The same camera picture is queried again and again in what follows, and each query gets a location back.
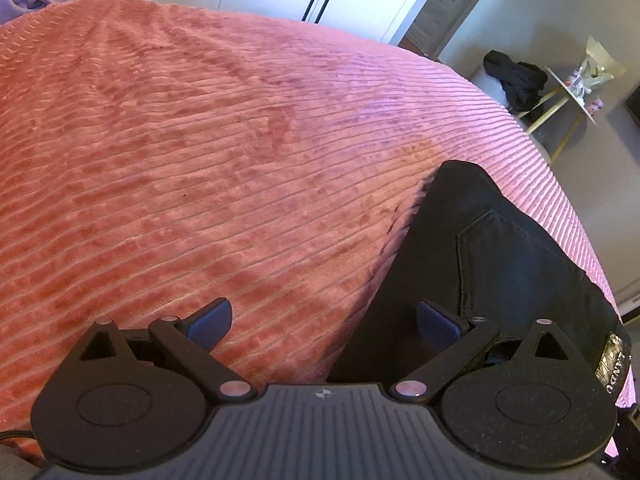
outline black jeans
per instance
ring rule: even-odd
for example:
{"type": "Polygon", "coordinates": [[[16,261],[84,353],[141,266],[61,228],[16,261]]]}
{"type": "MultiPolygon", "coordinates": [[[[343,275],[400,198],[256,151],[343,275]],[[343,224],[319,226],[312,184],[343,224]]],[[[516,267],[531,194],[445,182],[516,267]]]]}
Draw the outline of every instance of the black jeans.
{"type": "Polygon", "coordinates": [[[434,351],[417,331],[415,306],[421,300],[465,319],[492,319],[505,338],[523,338],[535,320],[551,319],[596,373],[609,352],[605,374],[614,385],[608,389],[614,398],[622,389],[630,338],[613,307],[480,166],[458,160],[441,165],[328,380],[388,387],[431,359],[434,351]],[[610,347],[610,334],[620,338],[622,350],[610,347]],[[612,378],[620,354],[624,369],[612,378]]]}

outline ribbed fabric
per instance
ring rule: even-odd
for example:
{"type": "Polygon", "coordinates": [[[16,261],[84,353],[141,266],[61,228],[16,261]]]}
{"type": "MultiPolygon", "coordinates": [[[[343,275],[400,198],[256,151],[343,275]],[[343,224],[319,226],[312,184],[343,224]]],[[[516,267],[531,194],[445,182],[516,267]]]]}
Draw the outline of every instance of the ribbed fabric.
{"type": "MultiPolygon", "coordinates": [[[[449,158],[612,295],[513,118],[446,66],[318,25],[141,0],[0,27],[0,429],[98,317],[230,298],[215,357],[320,380],[449,158]]],[[[632,389],[625,390],[626,401],[632,389]]]]}

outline metal pin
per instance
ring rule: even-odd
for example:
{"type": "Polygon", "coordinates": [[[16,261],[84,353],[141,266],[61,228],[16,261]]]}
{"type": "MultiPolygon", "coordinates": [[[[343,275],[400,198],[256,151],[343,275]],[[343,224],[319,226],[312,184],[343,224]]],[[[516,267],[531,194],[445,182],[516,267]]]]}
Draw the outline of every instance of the metal pin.
{"type": "Polygon", "coordinates": [[[251,385],[245,381],[227,381],[220,385],[220,393],[227,397],[242,397],[251,391],[251,385]]]}
{"type": "Polygon", "coordinates": [[[420,381],[401,381],[396,384],[396,392],[403,397],[420,397],[427,392],[427,385],[420,381]]]}

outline leather patch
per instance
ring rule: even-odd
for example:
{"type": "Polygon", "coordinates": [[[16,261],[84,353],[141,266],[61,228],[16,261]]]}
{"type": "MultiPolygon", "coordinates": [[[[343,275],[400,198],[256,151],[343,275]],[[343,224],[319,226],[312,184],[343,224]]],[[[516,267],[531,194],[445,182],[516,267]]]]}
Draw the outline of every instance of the leather patch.
{"type": "Polygon", "coordinates": [[[629,368],[631,348],[614,333],[610,333],[604,345],[596,377],[607,389],[608,394],[617,397],[625,383],[629,368]]]}

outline black device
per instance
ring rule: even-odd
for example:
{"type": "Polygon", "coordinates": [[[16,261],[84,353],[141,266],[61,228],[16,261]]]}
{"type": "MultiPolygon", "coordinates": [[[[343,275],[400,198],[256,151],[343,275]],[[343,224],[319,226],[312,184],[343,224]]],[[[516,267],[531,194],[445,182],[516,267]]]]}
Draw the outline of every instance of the black device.
{"type": "Polygon", "coordinates": [[[625,101],[625,107],[640,126],[640,88],[637,88],[625,101]]]}
{"type": "Polygon", "coordinates": [[[440,323],[440,353],[388,392],[270,384],[260,394],[209,355],[231,326],[225,298],[148,330],[96,322],[33,405],[49,460],[38,478],[633,478],[638,409],[616,416],[553,322],[504,342],[491,320],[426,301],[416,313],[422,334],[440,323]],[[612,435],[615,461],[603,455],[612,435]]]}

